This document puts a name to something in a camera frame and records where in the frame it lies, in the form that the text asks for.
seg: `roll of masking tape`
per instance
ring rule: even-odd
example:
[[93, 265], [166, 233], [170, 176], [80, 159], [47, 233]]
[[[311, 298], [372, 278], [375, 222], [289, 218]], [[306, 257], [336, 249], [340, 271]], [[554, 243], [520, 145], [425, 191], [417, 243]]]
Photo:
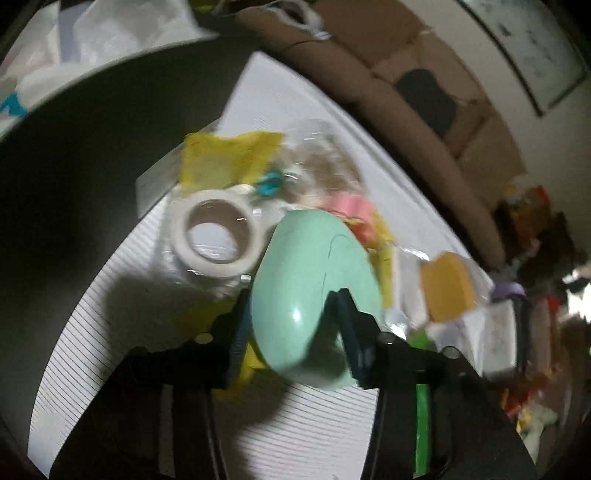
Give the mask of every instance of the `roll of masking tape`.
[[[201, 223], [216, 223], [229, 231], [237, 245], [235, 260], [204, 257], [191, 244], [189, 230]], [[263, 250], [263, 231], [252, 208], [227, 190], [202, 190], [181, 200], [173, 210], [171, 241], [178, 260], [188, 270], [221, 280], [250, 272]]]

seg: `orange sponge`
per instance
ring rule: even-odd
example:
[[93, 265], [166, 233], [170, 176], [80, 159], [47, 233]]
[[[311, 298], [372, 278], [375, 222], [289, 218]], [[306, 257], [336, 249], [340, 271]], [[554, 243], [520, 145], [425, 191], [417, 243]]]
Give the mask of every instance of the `orange sponge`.
[[476, 292], [461, 257], [445, 252], [421, 265], [427, 309], [433, 322], [448, 322], [476, 306]]

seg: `pink object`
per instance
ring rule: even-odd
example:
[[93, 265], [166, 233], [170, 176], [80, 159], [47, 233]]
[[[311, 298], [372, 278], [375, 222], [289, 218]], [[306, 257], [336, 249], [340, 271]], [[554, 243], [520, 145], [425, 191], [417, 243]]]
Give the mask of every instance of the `pink object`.
[[367, 246], [377, 240], [374, 206], [367, 198], [339, 192], [330, 199], [325, 210], [344, 221], [362, 245]]
[[374, 223], [374, 206], [365, 197], [339, 192], [330, 199], [326, 211], [344, 219]]

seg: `striped white surface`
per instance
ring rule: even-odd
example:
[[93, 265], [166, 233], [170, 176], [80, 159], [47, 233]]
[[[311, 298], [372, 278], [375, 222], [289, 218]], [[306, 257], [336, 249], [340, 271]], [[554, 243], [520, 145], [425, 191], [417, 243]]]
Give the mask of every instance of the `striped white surface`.
[[[261, 53], [251, 58], [218, 131], [285, 131], [294, 121], [309, 118], [335, 126], [371, 200], [402, 244], [430, 257], [443, 250], [467, 255], [432, 205], [363, 129], [308, 81]], [[101, 269], [51, 355], [35, 401], [28, 448], [44, 473], [126, 352], [137, 345], [169, 348], [183, 340], [173, 323], [195, 307], [194, 291], [159, 283], [151, 274], [164, 207], [162, 200]], [[239, 399], [217, 405], [230, 477], [358, 479], [375, 402], [374, 391], [322, 392], [287, 385], [270, 372], [259, 376]]]

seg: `mint green object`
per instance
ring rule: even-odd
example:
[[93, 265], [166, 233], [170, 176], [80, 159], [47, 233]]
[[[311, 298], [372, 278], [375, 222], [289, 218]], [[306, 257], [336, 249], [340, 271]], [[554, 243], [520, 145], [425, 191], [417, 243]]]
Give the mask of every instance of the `mint green object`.
[[325, 390], [354, 385], [336, 325], [320, 322], [330, 291], [348, 288], [358, 310], [381, 320], [367, 252], [322, 210], [289, 212], [277, 225], [252, 287], [254, 336], [282, 377]]

